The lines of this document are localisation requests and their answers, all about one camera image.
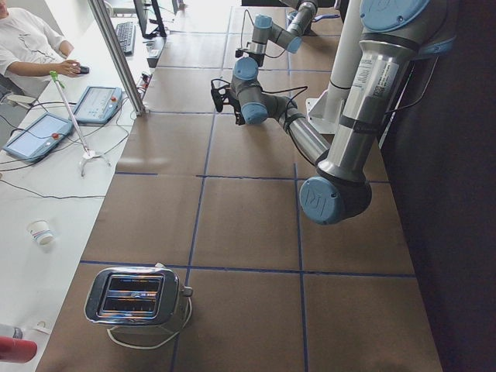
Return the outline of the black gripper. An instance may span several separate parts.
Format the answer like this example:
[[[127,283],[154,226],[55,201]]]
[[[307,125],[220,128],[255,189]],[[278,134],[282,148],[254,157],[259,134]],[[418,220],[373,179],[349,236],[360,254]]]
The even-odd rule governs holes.
[[[233,112],[234,112],[235,117],[236,117],[236,124],[238,126],[244,125],[245,119],[243,117],[243,114],[241,113],[241,106],[240,106],[239,100],[232,92],[228,93],[228,102],[233,108]]]
[[[264,53],[254,53],[248,50],[244,50],[244,53],[246,53],[248,57],[254,59],[257,62],[258,67],[262,67],[264,65],[264,58],[265,58]]]

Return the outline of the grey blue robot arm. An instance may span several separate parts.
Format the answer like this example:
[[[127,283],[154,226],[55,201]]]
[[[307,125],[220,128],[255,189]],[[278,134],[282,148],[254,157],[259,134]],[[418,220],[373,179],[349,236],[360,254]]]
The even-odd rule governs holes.
[[[455,1],[351,1],[328,89],[322,103],[335,135],[327,142],[287,97],[266,93],[258,81],[268,42],[295,53],[318,10],[315,1],[292,1],[296,11],[282,28],[258,15],[252,39],[236,53],[228,90],[238,124],[276,120],[315,165],[299,201],[320,225],[336,224],[364,212],[371,188],[363,174],[370,148],[391,99],[412,60],[445,53],[455,39]]]
[[[246,46],[238,48],[235,52],[236,58],[244,54],[253,58],[259,67],[264,64],[267,57],[267,43],[279,46],[283,51],[297,53],[301,46],[301,37],[305,30],[311,25],[319,4],[317,1],[282,1],[283,4],[293,8],[295,14],[286,28],[279,26],[268,15],[257,15],[253,21],[253,32],[251,41]]]

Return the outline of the person's hand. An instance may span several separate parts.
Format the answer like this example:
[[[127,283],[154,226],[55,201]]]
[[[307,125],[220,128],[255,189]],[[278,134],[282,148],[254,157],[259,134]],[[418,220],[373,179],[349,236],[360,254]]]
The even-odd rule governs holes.
[[[73,78],[81,73],[81,65],[76,60],[65,60],[56,64],[54,70],[58,74]]]

